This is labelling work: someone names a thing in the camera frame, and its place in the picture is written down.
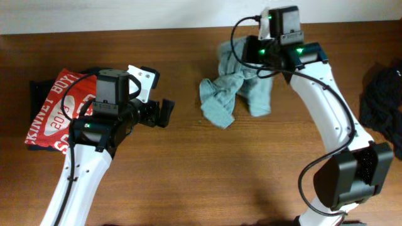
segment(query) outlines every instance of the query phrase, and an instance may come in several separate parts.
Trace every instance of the green led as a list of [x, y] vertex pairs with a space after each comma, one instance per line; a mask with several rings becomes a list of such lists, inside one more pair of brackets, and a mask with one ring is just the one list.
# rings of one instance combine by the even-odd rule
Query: green led
[[303, 48], [297, 48], [297, 49], [296, 49], [296, 51], [297, 51], [299, 54], [303, 53], [303, 50], [304, 50]]

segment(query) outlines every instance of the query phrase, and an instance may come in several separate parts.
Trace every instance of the wooden table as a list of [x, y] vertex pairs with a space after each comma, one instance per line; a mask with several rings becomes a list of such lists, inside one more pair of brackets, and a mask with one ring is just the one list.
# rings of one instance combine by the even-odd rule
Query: wooden table
[[[402, 55], [402, 23], [304, 24], [319, 41], [355, 115], [362, 78]], [[272, 114], [251, 117], [237, 100], [236, 121], [214, 127], [200, 110], [198, 85], [217, 77], [219, 43], [231, 28], [105, 31], [0, 36], [0, 222], [38, 225], [51, 200], [64, 155], [28, 151], [29, 80], [62, 68], [146, 65], [161, 73], [152, 99], [176, 101], [166, 129], [138, 125], [117, 150], [100, 183], [87, 224], [240, 225], [293, 220], [306, 210], [297, 190], [302, 168], [323, 144], [301, 99], [282, 77], [274, 81]], [[243, 27], [237, 35], [256, 34]], [[384, 141], [370, 131], [375, 140]], [[305, 190], [314, 196], [312, 175]], [[394, 160], [383, 192], [350, 213], [370, 225], [400, 225], [402, 163]]]

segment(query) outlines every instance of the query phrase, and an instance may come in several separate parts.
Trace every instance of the black cable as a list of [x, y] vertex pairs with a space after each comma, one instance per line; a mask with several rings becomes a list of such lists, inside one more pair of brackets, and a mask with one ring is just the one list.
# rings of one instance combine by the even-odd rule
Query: black cable
[[[61, 109], [62, 109], [63, 115], [64, 115], [64, 117], [66, 117], [66, 119], [68, 119], [68, 120], [70, 120], [70, 121], [72, 120], [72, 119], [67, 115], [67, 113], [66, 113], [65, 110], [64, 110], [64, 100], [65, 100], [65, 97], [67, 96], [68, 91], [70, 91], [70, 89], [71, 89], [75, 84], [79, 83], [81, 80], [86, 79], [86, 78], [88, 78], [88, 77], [90, 77], [90, 76], [92, 76], [92, 75], [95, 75], [95, 74], [94, 74], [94, 73], [90, 73], [90, 74], [88, 74], [88, 75], [84, 75], [83, 77], [80, 77], [80, 78], [77, 79], [75, 82], [73, 82], [73, 83], [67, 88], [67, 90], [65, 91], [65, 93], [63, 94], [62, 103], [61, 103]], [[67, 190], [65, 191], [65, 195], [64, 195], [63, 202], [62, 202], [62, 206], [60, 207], [60, 209], [59, 209], [59, 211], [58, 211], [57, 218], [56, 218], [56, 221], [55, 221], [54, 226], [57, 226], [57, 225], [60, 223], [61, 219], [62, 219], [63, 212], [64, 212], [65, 206], [66, 206], [66, 204], [67, 204], [67, 201], [68, 201], [68, 197], [70, 196], [71, 187], [73, 186], [73, 182], [74, 182], [74, 170], [75, 170], [74, 143], [71, 141], [70, 138], [69, 138], [68, 145], [70, 146], [70, 158], [71, 158], [70, 177], [67, 178], [67, 180], [68, 180]]]
[[345, 113], [346, 113], [346, 116], [347, 116], [347, 118], [348, 118], [348, 120], [349, 120], [349, 124], [350, 124], [350, 130], [351, 130], [351, 132], [350, 132], [350, 134], [349, 134], [349, 140], [348, 140], [345, 144], [341, 145], [341, 147], [337, 148], [336, 150], [334, 150], [334, 151], [332, 151], [332, 152], [330, 152], [330, 153], [328, 153], [328, 154], [325, 154], [325, 155], [323, 155], [322, 157], [320, 157], [320, 158], [318, 158], [318, 159], [312, 161], [310, 164], [308, 164], [308, 165], [301, 171], [301, 173], [300, 173], [300, 175], [299, 175], [299, 178], [298, 178], [298, 189], [299, 189], [300, 196], [301, 196], [301, 198], [303, 199], [303, 201], [306, 203], [306, 205], [307, 205], [310, 209], [312, 209], [314, 212], [316, 212], [316, 213], [318, 213], [318, 214], [321, 214], [321, 215], [323, 215], [323, 216], [326, 216], [326, 217], [336, 217], [336, 216], [339, 216], [339, 215], [342, 215], [342, 216], [344, 217], [345, 215], [347, 215], [347, 213], [346, 213], [346, 212], [343, 212], [343, 211], [342, 211], [342, 212], [337, 212], [337, 213], [325, 213], [325, 212], [320, 211], [320, 210], [316, 209], [315, 207], [313, 207], [313, 205], [310, 204], [310, 202], [307, 200], [306, 196], [304, 195], [303, 187], [302, 187], [302, 181], [303, 181], [303, 177], [304, 177], [305, 173], [306, 173], [310, 168], [312, 168], [313, 166], [315, 166], [315, 165], [318, 164], [319, 162], [321, 162], [321, 161], [323, 161], [323, 160], [325, 160], [325, 159], [331, 158], [332, 156], [334, 156], [334, 155], [340, 153], [341, 151], [345, 150], [345, 149], [352, 143], [352, 141], [353, 141], [353, 139], [354, 139], [354, 137], [355, 137], [355, 134], [356, 134], [356, 128], [355, 128], [355, 124], [354, 124], [354, 121], [353, 121], [352, 114], [350, 113], [349, 108], [347, 107], [346, 103], [342, 100], [342, 97], [341, 97], [336, 91], [334, 91], [329, 85], [323, 83], [322, 81], [320, 81], [320, 80], [318, 80], [318, 79], [316, 79], [316, 78], [313, 78], [313, 77], [311, 77], [311, 76], [305, 75], [305, 74], [300, 73], [300, 72], [292, 72], [292, 71], [289, 71], [289, 70], [277, 69], [277, 68], [274, 68], [274, 67], [257, 67], [257, 66], [250, 65], [250, 64], [248, 64], [248, 63], [243, 62], [243, 61], [238, 57], [238, 55], [236, 54], [236, 52], [235, 52], [235, 50], [234, 50], [233, 36], [234, 36], [234, 32], [235, 32], [237, 26], [238, 26], [241, 22], [243, 22], [243, 21], [245, 21], [245, 20], [247, 20], [247, 19], [253, 19], [253, 20], [255, 20], [255, 21], [259, 21], [259, 20], [261, 19], [261, 16], [249, 16], [249, 17], [242, 18], [241, 20], [239, 20], [239, 21], [234, 25], [234, 27], [233, 27], [233, 29], [232, 29], [232, 33], [231, 33], [231, 48], [232, 48], [232, 52], [233, 52], [234, 58], [235, 58], [239, 63], [241, 63], [241, 64], [244, 65], [245, 67], [255, 69], [255, 70], [257, 70], [258, 72], [261, 71], [261, 70], [274, 71], [274, 73], [272, 73], [272, 74], [270, 74], [270, 75], [262, 76], [262, 77], [260, 77], [260, 76], [258, 75], [258, 72], [257, 72], [257, 76], [258, 76], [259, 78], [270, 78], [270, 77], [273, 77], [273, 76], [277, 75], [278, 73], [288, 73], [288, 74], [296, 75], [296, 76], [299, 76], [299, 77], [302, 77], [302, 78], [305, 78], [305, 79], [309, 79], [309, 80], [311, 80], [311, 81], [314, 81], [314, 82], [320, 84], [320, 85], [323, 87], [324, 90], [328, 90], [328, 91], [338, 100], [339, 104], [341, 105], [341, 107], [344, 109], [344, 111], [345, 111]]

